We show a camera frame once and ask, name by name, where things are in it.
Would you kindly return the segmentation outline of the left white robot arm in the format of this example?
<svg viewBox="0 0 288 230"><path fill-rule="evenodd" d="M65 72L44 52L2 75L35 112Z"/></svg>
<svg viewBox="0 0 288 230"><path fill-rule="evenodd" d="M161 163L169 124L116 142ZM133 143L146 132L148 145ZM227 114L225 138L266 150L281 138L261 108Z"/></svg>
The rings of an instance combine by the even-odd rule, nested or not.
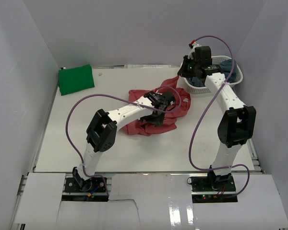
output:
<svg viewBox="0 0 288 230"><path fill-rule="evenodd" d="M169 112L168 108L175 102L176 98L171 91L149 91L134 102L126 101L126 106L116 110L98 110L86 129L84 154L76 151L80 155L81 163L72 170L75 185L83 192L92 188L92 178L101 155L113 147L116 134L121 128L136 120L161 126L165 114Z"/></svg>

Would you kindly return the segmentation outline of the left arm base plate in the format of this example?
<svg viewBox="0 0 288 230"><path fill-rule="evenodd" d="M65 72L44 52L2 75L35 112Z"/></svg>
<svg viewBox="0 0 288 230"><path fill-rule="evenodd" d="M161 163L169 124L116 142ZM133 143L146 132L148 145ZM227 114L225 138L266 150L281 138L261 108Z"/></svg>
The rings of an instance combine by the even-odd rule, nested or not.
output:
<svg viewBox="0 0 288 230"><path fill-rule="evenodd" d="M107 202L108 195L101 177L89 179L81 188L73 177L67 177L62 192L62 201Z"/></svg>

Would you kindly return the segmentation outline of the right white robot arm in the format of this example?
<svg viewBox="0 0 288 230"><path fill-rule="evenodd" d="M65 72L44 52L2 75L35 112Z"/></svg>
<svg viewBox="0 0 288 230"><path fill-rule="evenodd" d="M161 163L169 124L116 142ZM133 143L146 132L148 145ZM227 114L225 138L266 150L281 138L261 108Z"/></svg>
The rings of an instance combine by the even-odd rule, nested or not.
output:
<svg viewBox="0 0 288 230"><path fill-rule="evenodd" d="M223 113L217 129L220 145L214 162L207 170L208 187L218 191L230 181L236 155L253 135L256 110L253 106L246 106L227 84L223 69L213 64L209 46L196 43L189 46L191 51L184 56L178 75L204 80Z"/></svg>

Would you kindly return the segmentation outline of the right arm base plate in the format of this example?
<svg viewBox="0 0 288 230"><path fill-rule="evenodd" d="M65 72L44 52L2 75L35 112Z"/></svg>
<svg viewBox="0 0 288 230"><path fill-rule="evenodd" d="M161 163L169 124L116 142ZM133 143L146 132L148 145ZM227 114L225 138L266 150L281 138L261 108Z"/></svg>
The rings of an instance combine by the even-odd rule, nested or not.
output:
<svg viewBox="0 0 288 230"><path fill-rule="evenodd" d="M207 176L190 176L193 204L237 203L236 186L233 177L221 184L212 185Z"/></svg>

